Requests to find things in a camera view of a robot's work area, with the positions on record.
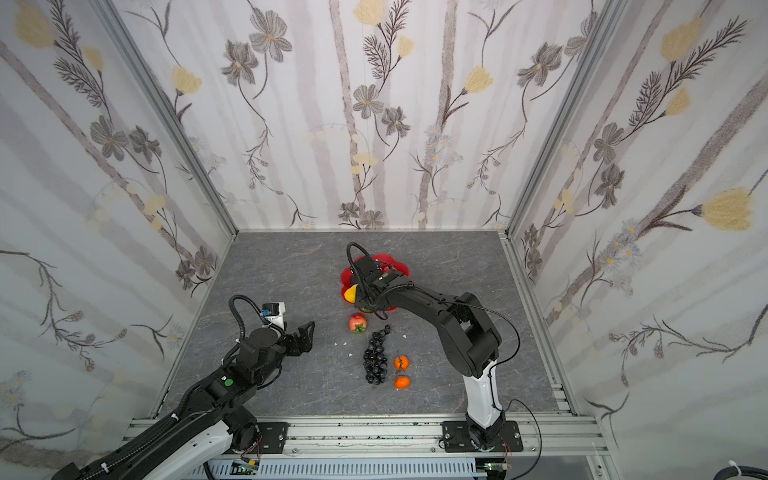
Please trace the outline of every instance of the gray tabletop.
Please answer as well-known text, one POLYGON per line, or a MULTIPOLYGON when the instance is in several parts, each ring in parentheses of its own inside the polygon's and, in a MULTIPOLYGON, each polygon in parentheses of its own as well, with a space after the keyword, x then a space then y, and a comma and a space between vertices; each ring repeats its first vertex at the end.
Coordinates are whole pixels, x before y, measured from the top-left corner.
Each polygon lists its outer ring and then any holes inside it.
MULTIPOLYGON (((403 309, 389 314, 386 323, 392 326, 392 334, 384 347, 390 364, 396 352, 408 356, 411 386, 395 388, 391 365, 386 382, 368 384, 362 352, 370 333, 385 322, 367 316, 368 332, 349 331, 349 316, 356 311, 341 299, 339 281, 347 267, 349 241, 360 243, 372 255, 389 253, 406 263, 411 279, 419 285, 455 295, 474 293, 483 306, 506 315, 522 341, 515 359, 496 369, 502 401, 518 398, 534 412, 557 410, 496 232, 310 232, 237 236, 180 360, 161 415, 178 404, 193 382, 212 372, 234 345, 237 325, 227 301, 235 293, 259 304, 285 302, 289 330, 316 322, 312 352, 283 361, 282 376, 246 404, 254 415, 464 412, 462 376, 445 358, 435 328, 403 309)), ((243 303, 240 311, 250 331, 257 327, 257 320, 249 310, 243 303)), ((500 356, 507 358, 515 350, 515 334, 504 320, 490 316, 502 335, 500 356)), ((521 409, 516 405, 511 409, 521 409)))

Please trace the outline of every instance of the floral wallpaper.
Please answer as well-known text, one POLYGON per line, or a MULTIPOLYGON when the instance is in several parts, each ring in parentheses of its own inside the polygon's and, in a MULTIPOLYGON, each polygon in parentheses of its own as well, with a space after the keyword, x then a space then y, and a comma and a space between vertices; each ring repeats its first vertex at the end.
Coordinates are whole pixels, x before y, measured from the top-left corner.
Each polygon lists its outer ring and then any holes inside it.
POLYGON ((602 2, 118 0, 239 228, 505 228, 602 2))
POLYGON ((767 22, 630 2, 513 234, 629 480, 764 465, 767 22))
POLYGON ((0 11, 0 470, 49 478, 151 413, 230 235, 87 3, 0 11))

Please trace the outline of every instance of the red flower-shaped basket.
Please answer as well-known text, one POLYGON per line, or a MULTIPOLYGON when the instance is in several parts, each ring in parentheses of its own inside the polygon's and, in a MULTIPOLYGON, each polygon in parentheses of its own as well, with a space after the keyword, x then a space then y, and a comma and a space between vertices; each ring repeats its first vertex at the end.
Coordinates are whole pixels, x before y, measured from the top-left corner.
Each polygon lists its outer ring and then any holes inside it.
MULTIPOLYGON (((355 258, 355 261, 360 260, 362 256, 355 258)), ((378 260, 381 263, 382 272, 386 273, 389 271, 389 268, 392 267, 395 270, 402 272, 403 275, 408 276, 411 274, 411 270, 408 268, 407 265, 405 265, 403 262, 398 262, 395 260, 391 255, 387 255, 386 253, 379 253, 378 255, 373 255, 372 258, 374 260, 378 260)), ((341 298, 342 300, 346 301, 346 298, 344 298, 344 292, 346 292, 351 286, 352 286, 352 271, 349 269, 349 267, 345 268, 343 272, 341 272, 341 298)), ((391 309, 387 310, 387 312, 392 312, 393 310, 397 310, 397 307, 394 306, 391 309)), ((362 310, 358 309, 359 312, 364 313, 366 315, 370 315, 370 313, 363 312, 362 310)))

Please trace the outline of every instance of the orange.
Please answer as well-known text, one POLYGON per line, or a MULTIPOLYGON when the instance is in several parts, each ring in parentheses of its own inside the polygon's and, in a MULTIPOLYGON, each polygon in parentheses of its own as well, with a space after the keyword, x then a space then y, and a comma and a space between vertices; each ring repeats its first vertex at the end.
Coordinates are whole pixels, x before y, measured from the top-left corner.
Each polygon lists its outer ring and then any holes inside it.
POLYGON ((395 358, 395 370, 407 370, 408 369, 408 357, 405 355, 399 355, 395 358))
POLYGON ((411 379, 407 376, 399 376, 395 379, 395 386, 398 389, 407 389, 411 385, 411 379))

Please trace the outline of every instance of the gray floor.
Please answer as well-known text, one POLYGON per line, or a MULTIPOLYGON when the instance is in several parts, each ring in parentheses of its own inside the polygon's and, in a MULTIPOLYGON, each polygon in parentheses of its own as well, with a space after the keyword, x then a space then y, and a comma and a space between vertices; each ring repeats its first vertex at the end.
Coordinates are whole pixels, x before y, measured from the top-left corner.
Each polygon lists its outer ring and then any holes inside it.
MULTIPOLYGON (((520 353, 498 367, 502 401, 518 398, 533 411, 555 411, 541 356, 525 318, 496 232, 241 233, 221 266, 200 322, 181 359, 161 409, 169 412, 189 385, 210 373, 237 337, 227 307, 235 293, 257 303, 283 301, 289 329, 310 320, 314 348, 283 361, 283 374, 247 403, 254 415, 380 415, 464 412, 464 382, 448 363, 432 325, 402 309, 390 313, 392 334, 385 347, 410 359, 411 386, 397 390, 393 368, 379 386, 365 380, 362 351, 369 333, 347 327, 355 310, 340 297, 339 274, 347 267, 346 244, 355 240, 372 255, 389 253, 411 269, 414 282, 444 293, 474 293, 483 306, 504 313, 520 331, 520 353)), ((240 311, 249 331, 255 317, 240 311)), ((514 351, 515 334, 492 319, 502 335, 501 358, 514 351)), ((369 316, 369 331, 384 322, 369 316)))

